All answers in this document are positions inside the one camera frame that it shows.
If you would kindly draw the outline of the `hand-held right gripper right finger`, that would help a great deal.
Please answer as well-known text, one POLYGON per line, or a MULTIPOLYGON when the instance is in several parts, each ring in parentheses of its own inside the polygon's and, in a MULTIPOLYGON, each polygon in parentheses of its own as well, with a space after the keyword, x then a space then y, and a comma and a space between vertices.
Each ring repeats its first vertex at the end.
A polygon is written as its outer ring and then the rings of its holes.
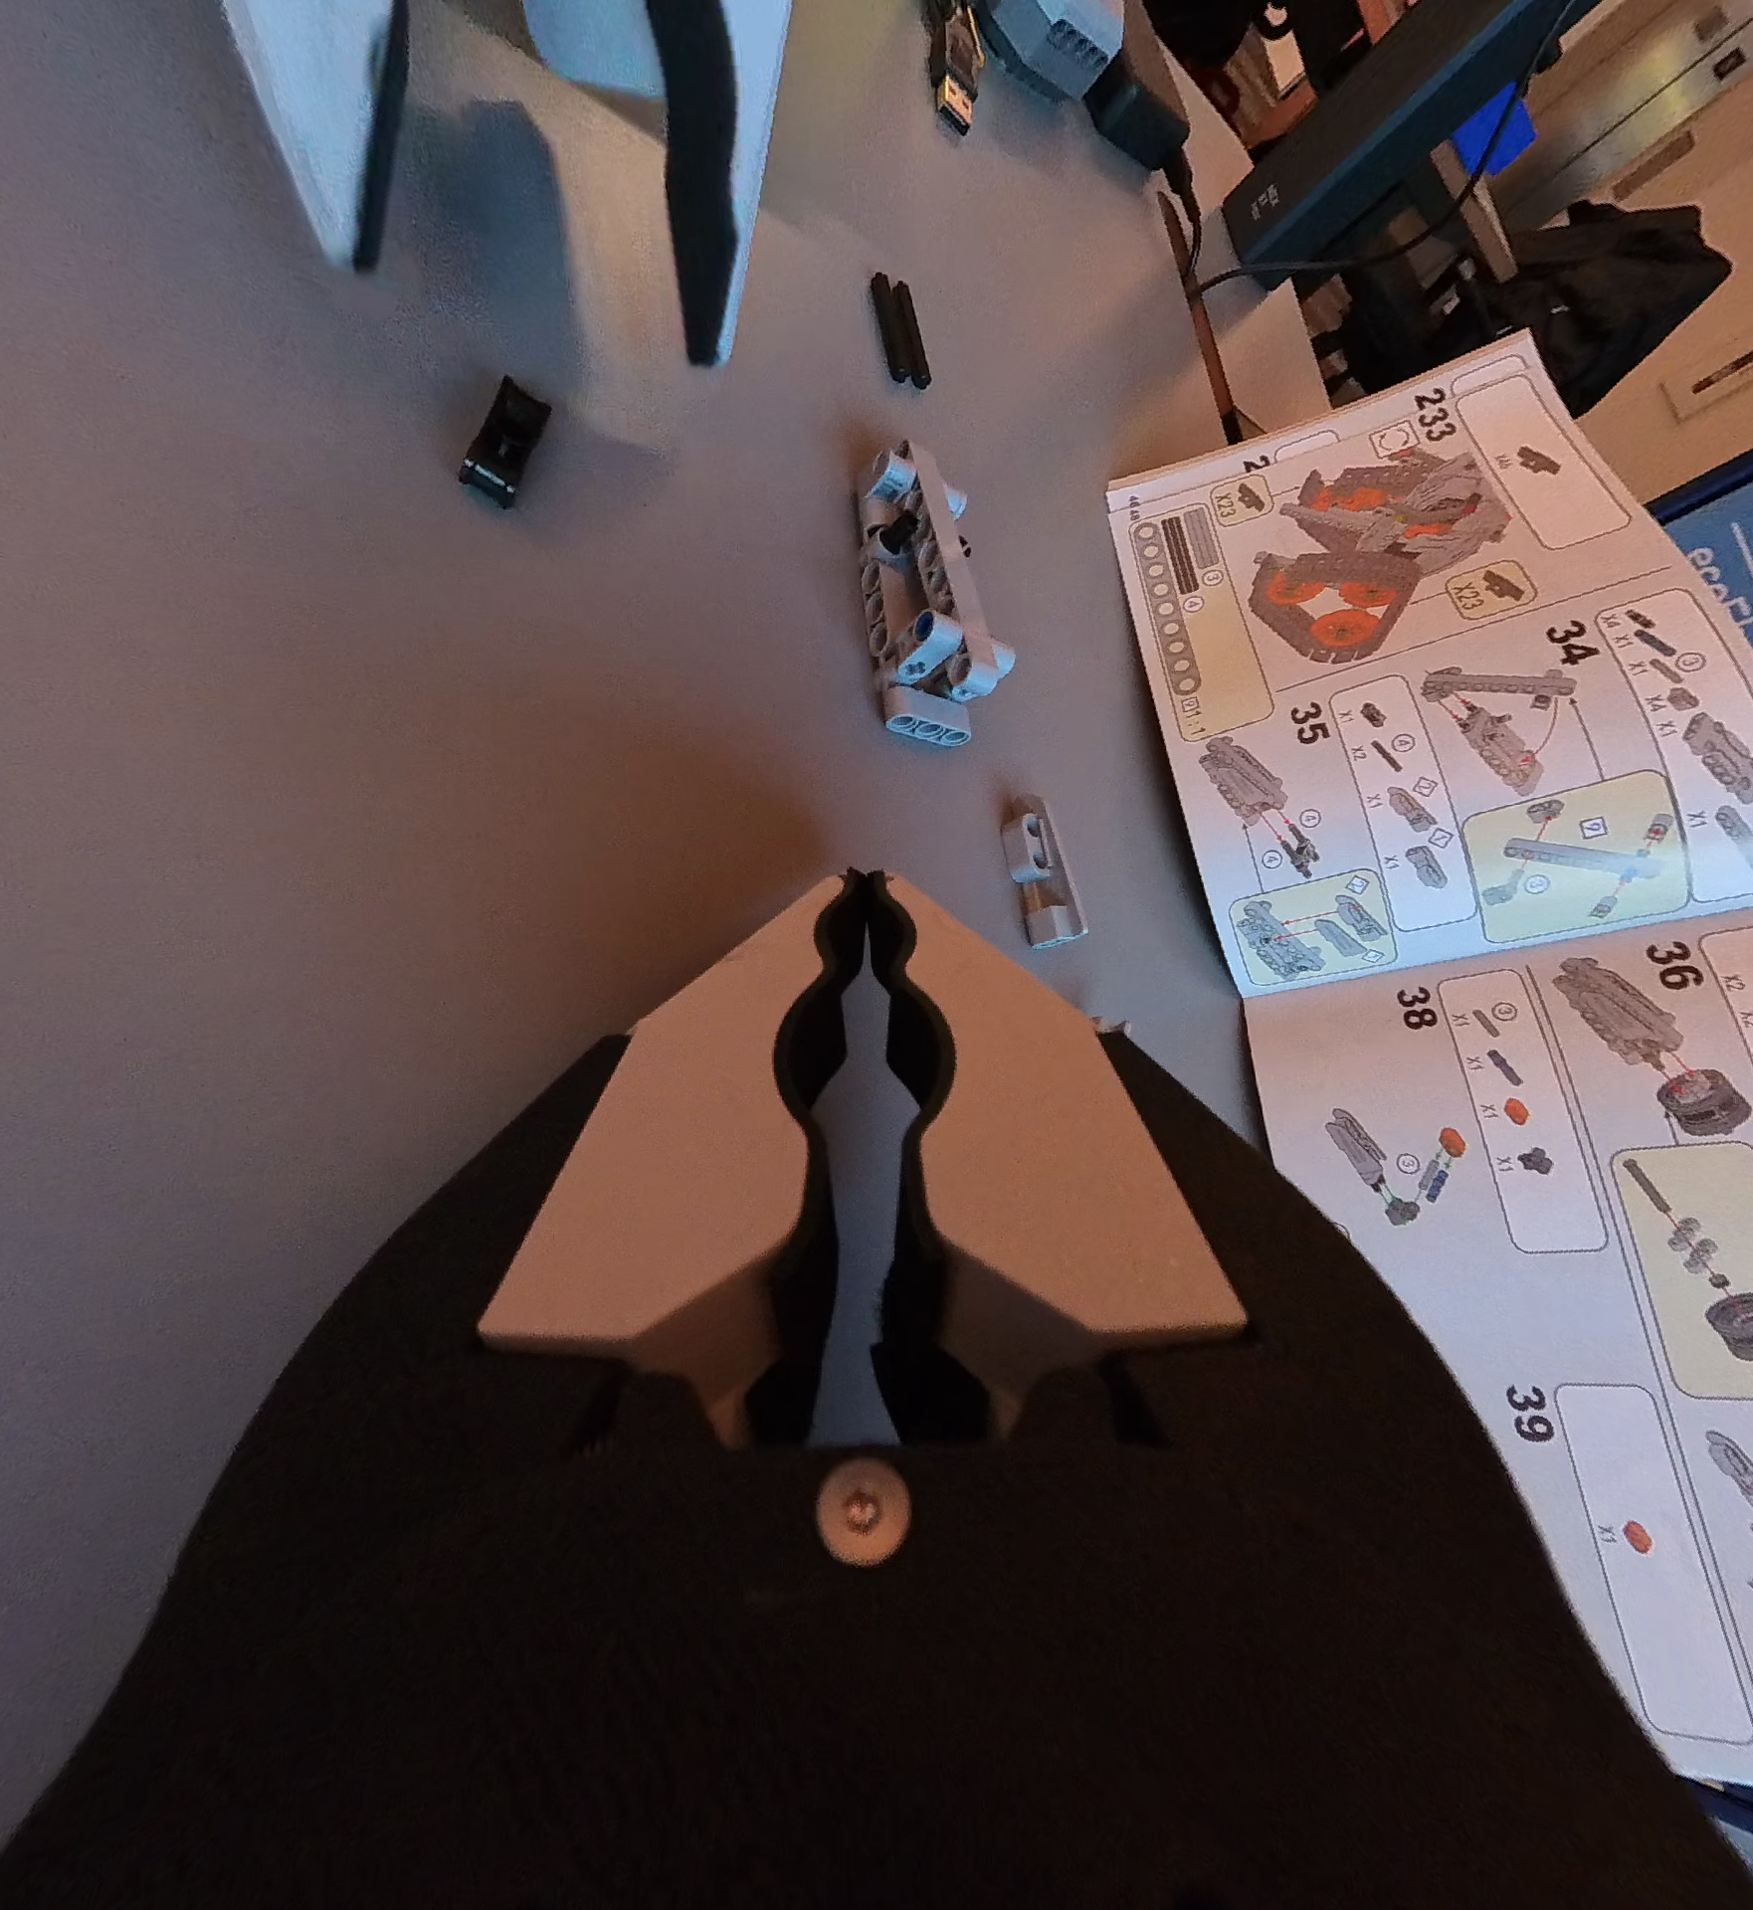
POLYGON ((1248 1325, 1087 1014, 899 874, 868 877, 868 961, 914 1101, 870 1345, 902 1443, 980 1443, 1052 1371, 1248 1325))

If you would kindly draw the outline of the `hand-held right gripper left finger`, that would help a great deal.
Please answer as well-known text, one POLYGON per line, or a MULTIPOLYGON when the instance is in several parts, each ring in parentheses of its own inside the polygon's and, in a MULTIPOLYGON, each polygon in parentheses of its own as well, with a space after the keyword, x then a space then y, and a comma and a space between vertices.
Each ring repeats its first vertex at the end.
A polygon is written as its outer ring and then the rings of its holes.
POLYGON ((815 882, 642 1017, 479 1319, 488 1347, 683 1378, 727 1445, 801 1445, 836 1295, 815 1101, 866 880, 815 882))

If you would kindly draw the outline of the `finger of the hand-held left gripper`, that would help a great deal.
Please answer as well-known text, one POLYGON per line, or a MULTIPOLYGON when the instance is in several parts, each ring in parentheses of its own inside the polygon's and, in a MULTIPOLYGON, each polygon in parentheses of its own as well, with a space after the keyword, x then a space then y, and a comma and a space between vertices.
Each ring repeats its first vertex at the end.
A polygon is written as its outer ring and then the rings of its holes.
POLYGON ((729 358, 757 218, 787 1, 526 1, 562 78, 645 110, 690 362, 729 358))
POLYGON ((409 80, 405 1, 225 1, 266 129, 326 261, 377 267, 409 80))

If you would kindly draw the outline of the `grey building connector piece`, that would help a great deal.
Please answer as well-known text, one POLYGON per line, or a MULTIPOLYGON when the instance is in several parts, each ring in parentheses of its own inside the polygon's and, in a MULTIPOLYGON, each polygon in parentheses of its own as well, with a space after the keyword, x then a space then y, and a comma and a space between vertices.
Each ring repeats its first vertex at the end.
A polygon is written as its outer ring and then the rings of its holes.
POLYGON ((1087 923, 1055 820, 1038 797, 1016 795, 1007 802, 1000 846, 1029 947, 1077 942, 1087 933, 1087 923))

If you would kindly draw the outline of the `grey building block assembly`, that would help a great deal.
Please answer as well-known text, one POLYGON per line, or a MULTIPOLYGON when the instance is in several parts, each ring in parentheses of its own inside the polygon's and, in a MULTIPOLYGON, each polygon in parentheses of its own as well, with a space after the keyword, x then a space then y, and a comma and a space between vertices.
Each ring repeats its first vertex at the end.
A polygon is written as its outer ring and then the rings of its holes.
POLYGON ((884 728, 947 748, 971 739, 968 706, 1015 666, 984 613, 964 509, 966 495, 909 440, 877 455, 859 494, 865 644, 884 728))

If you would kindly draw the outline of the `grey motor hub block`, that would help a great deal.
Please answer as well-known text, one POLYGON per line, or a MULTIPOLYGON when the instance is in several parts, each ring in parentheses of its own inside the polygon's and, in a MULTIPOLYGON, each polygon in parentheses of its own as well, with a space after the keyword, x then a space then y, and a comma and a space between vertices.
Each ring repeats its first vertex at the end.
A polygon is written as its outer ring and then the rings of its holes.
POLYGON ((989 47, 1051 101, 1078 101, 1121 51, 1121 1, 976 1, 989 47))

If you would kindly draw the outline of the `building instruction booklet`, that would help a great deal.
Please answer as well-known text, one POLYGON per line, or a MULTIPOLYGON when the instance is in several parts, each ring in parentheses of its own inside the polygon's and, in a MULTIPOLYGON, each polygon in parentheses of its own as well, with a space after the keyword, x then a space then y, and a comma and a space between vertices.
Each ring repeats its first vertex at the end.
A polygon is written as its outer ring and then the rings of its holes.
POLYGON ((1528 335, 1106 487, 1279 1171, 1753 1785, 1753 650, 1528 335))

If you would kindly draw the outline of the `small black building piece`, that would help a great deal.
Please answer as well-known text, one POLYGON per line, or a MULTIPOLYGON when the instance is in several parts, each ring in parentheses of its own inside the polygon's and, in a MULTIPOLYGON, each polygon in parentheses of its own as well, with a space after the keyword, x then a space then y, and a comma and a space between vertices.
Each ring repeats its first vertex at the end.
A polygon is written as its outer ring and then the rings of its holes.
POLYGON ((488 415, 459 464, 459 484, 500 509, 512 509, 553 407, 503 374, 488 415))

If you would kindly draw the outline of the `black power adapter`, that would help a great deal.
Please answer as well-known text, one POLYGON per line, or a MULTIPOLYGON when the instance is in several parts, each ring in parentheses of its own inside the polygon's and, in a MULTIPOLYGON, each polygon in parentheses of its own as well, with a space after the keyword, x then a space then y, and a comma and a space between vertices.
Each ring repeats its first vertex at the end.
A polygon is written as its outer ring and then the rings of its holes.
POLYGON ((1184 157, 1189 121, 1156 40, 1131 32, 1084 89, 1082 105, 1098 134, 1145 172, 1162 172, 1184 157))

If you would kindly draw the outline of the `brown wooden stick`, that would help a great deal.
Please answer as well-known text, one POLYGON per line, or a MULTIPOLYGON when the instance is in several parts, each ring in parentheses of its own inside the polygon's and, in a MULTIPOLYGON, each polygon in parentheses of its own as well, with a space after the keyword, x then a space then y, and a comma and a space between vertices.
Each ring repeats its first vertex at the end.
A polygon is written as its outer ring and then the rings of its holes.
POLYGON ((1196 290, 1196 250, 1192 234, 1197 236, 1200 227, 1189 228, 1185 225, 1181 208, 1172 192, 1159 188, 1154 196, 1167 227, 1172 253, 1176 257, 1176 271, 1181 279, 1181 290, 1194 322, 1204 370, 1207 374, 1207 382, 1223 424, 1223 440, 1230 445, 1242 445, 1248 440, 1245 418, 1235 404, 1223 367, 1221 347, 1217 342, 1217 335, 1207 314, 1204 296, 1196 290))

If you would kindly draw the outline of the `blue plastic bin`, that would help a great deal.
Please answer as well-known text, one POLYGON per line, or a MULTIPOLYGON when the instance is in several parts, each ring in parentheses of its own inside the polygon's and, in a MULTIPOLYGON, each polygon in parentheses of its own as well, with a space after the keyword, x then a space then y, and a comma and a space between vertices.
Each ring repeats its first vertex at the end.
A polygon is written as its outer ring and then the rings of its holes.
POLYGON ((1461 177, 1495 177, 1535 141, 1533 117, 1514 88, 1501 88, 1452 134, 1461 177))

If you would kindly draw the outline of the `black bag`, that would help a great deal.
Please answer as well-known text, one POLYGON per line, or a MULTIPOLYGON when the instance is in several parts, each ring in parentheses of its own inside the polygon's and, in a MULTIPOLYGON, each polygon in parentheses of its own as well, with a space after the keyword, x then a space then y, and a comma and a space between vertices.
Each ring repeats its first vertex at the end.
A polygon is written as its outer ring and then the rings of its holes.
POLYGON ((1539 288, 1528 327, 1575 417, 1649 358, 1733 271, 1704 240, 1699 205, 1576 203, 1562 227, 1525 234, 1517 253, 1539 288))

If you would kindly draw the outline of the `white drawer cabinet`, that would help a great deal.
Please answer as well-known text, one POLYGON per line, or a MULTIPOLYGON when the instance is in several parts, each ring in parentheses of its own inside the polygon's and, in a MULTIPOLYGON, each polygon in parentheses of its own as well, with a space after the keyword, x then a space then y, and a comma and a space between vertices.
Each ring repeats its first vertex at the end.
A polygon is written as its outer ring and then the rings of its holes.
POLYGON ((1528 93, 1533 148, 1504 177, 1543 223, 1617 184, 1753 76, 1753 1, 1602 4, 1528 93))

